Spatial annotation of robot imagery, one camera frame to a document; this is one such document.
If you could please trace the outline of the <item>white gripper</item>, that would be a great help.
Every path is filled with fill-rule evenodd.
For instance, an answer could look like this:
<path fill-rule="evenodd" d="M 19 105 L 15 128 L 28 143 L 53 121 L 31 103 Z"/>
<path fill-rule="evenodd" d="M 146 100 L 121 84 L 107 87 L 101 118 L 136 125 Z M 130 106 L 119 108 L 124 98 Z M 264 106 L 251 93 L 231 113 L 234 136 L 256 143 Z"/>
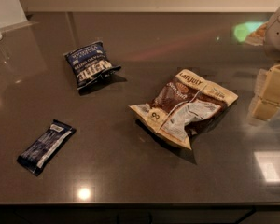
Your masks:
<path fill-rule="evenodd" d="M 269 18 L 264 37 L 266 55 L 280 62 L 280 7 Z M 280 110 L 280 63 L 269 70 L 260 69 L 254 97 L 248 109 L 252 119 L 270 120 Z"/>

